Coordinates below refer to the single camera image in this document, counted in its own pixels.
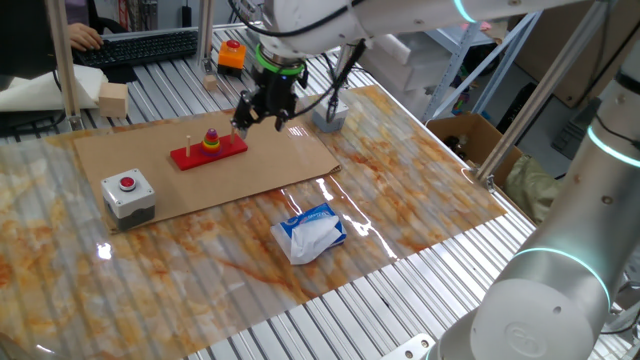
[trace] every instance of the cardboard sheet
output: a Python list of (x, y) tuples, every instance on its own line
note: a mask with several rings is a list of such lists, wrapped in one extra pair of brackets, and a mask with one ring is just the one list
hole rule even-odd
[[(140, 169), (157, 194), (156, 216), (148, 223), (340, 169), (324, 144), (296, 119), (280, 133), (269, 121), (253, 126), (245, 139), (249, 146), (246, 152), (180, 171), (170, 151), (184, 147), (187, 135), (191, 135), (192, 144), (202, 141), (209, 128), (215, 128), (220, 136), (228, 135), (229, 114), (210, 113), (179, 123), (77, 139), (82, 167), (103, 215), (100, 181), (133, 168)], [(110, 232), (118, 231), (107, 216), (103, 220)]]

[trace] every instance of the table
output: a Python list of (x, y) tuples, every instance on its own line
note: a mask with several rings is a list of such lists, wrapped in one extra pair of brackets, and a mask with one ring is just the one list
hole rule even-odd
[[(136, 102), (142, 117), (133, 111), (127, 123), (149, 126), (143, 114), (197, 107), (178, 85), (163, 81), (180, 66), (136, 68), (149, 76), (135, 84), (142, 90), (130, 87), (130, 95), (149, 102)], [(318, 89), (328, 85), (323, 72), (313, 73)], [(155, 91), (149, 79), (169, 92), (149, 95)], [(222, 96), (238, 90), (222, 84), (230, 85)], [(220, 95), (194, 94), (203, 108), (212, 105), (207, 97)], [(479, 304), (533, 226), (501, 196), (466, 182), (463, 165), (383, 90), (345, 97), (364, 113), (376, 105), (386, 110), (348, 122), (338, 140), (321, 135), (343, 162), (342, 172), (108, 241), (70, 140), (125, 129), (111, 129), (113, 119), (88, 112), (86, 120), (101, 124), (98, 130), (20, 137), (20, 144), (0, 147), (0, 287), (9, 289), (0, 296), (10, 304), (0, 310), (0, 331), (21, 334), (18, 341), (30, 349), (167, 359), (225, 338), (189, 358), (370, 359), (419, 332), (441, 336)], [(365, 239), (362, 247), (345, 244), (337, 249), (343, 255), (323, 255), (315, 266), (291, 273), (261, 268), (256, 259), (279, 260), (265, 229), (324, 201), (343, 215), (347, 242)], [(229, 239), (238, 243), (232, 248)], [(365, 261), (349, 261), (361, 253)], [(83, 341), (91, 334), (97, 337)], [(628, 347), (610, 337), (597, 344), (593, 358)]]

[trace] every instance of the red block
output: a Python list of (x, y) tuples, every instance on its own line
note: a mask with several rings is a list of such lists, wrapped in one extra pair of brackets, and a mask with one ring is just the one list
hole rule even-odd
[(220, 145), (222, 146), (222, 152), (217, 156), (205, 155), (201, 149), (202, 143), (197, 143), (195, 145), (191, 145), (190, 157), (187, 157), (187, 148), (183, 147), (173, 150), (171, 152), (171, 158), (176, 163), (176, 165), (178, 165), (178, 168), (184, 171), (200, 165), (224, 159), (241, 152), (245, 152), (249, 148), (247, 144), (245, 144), (244, 141), (242, 141), (242, 139), (237, 135), (233, 144), (231, 144), (231, 135), (221, 137)]

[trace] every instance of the emergency stop button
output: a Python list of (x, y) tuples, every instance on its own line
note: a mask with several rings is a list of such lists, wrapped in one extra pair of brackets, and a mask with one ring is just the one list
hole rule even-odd
[(120, 190), (131, 191), (136, 188), (136, 181), (129, 176), (125, 176), (120, 179)]

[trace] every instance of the marble-patterned surface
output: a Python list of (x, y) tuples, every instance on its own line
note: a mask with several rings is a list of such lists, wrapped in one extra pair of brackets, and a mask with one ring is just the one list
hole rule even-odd
[[(174, 360), (504, 213), (378, 87), (344, 100), (343, 130), (317, 133), (342, 171), (115, 236), (72, 140), (166, 121), (0, 147), (0, 332), (33, 354)], [(346, 242), (293, 267), (269, 227), (323, 202)]]

